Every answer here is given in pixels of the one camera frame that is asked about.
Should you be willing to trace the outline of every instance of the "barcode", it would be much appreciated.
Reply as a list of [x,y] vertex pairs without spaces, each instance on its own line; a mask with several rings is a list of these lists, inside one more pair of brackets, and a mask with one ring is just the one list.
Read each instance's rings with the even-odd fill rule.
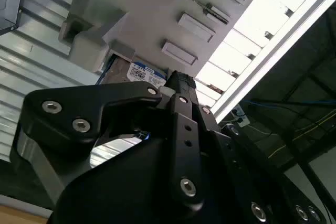
[[136,68],[132,68],[130,75],[139,78],[140,80],[144,80],[146,73]]
[[149,76],[148,82],[151,83],[151,84],[153,84],[154,86],[156,86],[156,85],[159,85],[159,86],[162,85],[160,80],[158,80],[156,78],[153,78],[151,76]]

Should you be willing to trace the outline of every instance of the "wooden surface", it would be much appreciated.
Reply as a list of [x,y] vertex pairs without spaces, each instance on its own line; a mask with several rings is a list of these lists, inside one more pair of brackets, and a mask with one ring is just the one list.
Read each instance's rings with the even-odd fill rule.
[[1,224],[46,224],[47,219],[28,214],[13,208],[0,206]]

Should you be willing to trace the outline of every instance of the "silver screw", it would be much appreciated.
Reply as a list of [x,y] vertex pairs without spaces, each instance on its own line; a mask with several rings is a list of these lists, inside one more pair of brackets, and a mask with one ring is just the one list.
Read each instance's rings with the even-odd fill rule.
[[62,110],[61,104],[55,101],[45,101],[42,103],[42,108],[45,112],[50,114],[57,114]]
[[305,220],[305,221],[308,220],[308,215],[305,213],[305,211],[300,206],[296,205],[295,209],[302,220]]
[[187,99],[185,99],[184,97],[180,97],[180,101],[181,101],[181,102],[184,102],[184,103],[187,103],[187,102],[188,102]]
[[233,132],[233,133],[235,133],[235,135],[239,135],[239,132],[237,131],[237,129],[236,128],[234,128],[234,127],[231,127],[231,131]]
[[309,212],[311,213],[311,215],[313,215],[313,217],[317,220],[317,221],[321,221],[320,216],[317,214],[317,212],[314,210],[313,207],[308,207]]
[[151,94],[157,94],[157,92],[156,92],[154,89],[152,89],[152,88],[148,88],[147,90],[148,90],[148,92],[150,92]]
[[251,203],[251,210],[253,215],[260,221],[260,222],[266,222],[267,218],[266,218],[266,214],[264,212],[264,210],[259,207],[259,205],[255,202]]
[[84,119],[75,119],[72,122],[72,127],[75,129],[75,131],[85,133],[89,131],[89,129],[91,128],[91,125],[88,121]]
[[202,107],[202,110],[207,113],[207,114],[210,114],[210,110],[207,108],[207,107]]
[[196,187],[191,180],[187,178],[182,178],[180,182],[180,187],[186,196],[194,197],[196,195]]

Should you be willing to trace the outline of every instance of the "yellow cable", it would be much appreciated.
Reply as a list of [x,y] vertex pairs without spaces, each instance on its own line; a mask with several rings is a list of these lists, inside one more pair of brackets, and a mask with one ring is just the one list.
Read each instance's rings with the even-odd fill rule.
[[[300,137],[306,135],[307,133],[311,132],[312,130],[315,130],[318,126],[320,126],[322,123],[325,123],[327,120],[331,119],[334,115],[336,115],[336,113],[333,113],[330,117],[328,117],[327,119],[325,119],[325,120],[323,120],[322,122],[320,122],[320,123],[319,123],[318,125],[316,125],[314,128],[311,128],[310,130],[308,130],[308,131],[302,133],[301,135],[295,137],[292,141],[294,141],[294,140],[296,140],[296,139],[298,139],[298,138],[300,138]],[[286,146],[283,145],[282,147],[276,149],[271,155],[268,156],[268,158],[274,156],[278,151],[282,150],[282,149],[285,148],[285,147],[286,147]]]
[[[325,119],[328,115],[330,115],[331,113],[333,113],[333,112],[335,112],[336,111],[336,109],[335,110],[332,110],[332,111],[330,111],[328,114],[326,114],[325,116],[323,116],[322,118],[320,118],[320,119],[318,119],[317,121],[316,121],[316,123],[318,123],[318,122],[320,122],[320,121],[322,121],[323,119]],[[298,131],[303,131],[303,130],[305,130],[306,128],[309,128],[310,126],[313,126],[314,125],[314,123],[312,123],[312,124],[309,124],[309,125],[307,125],[307,126],[305,126],[305,127],[302,127],[302,128],[299,128],[299,129],[296,129],[295,130],[295,132],[298,132]]]

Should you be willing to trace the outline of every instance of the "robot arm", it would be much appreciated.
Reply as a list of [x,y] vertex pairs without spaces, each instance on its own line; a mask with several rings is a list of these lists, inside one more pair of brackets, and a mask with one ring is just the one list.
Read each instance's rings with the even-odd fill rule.
[[[127,82],[27,95],[10,156],[55,202],[49,223],[326,223],[233,124],[221,132],[191,77],[174,72],[165,88],[174,92]],[[89,166],[93,147],[139,130],[151,137]]]

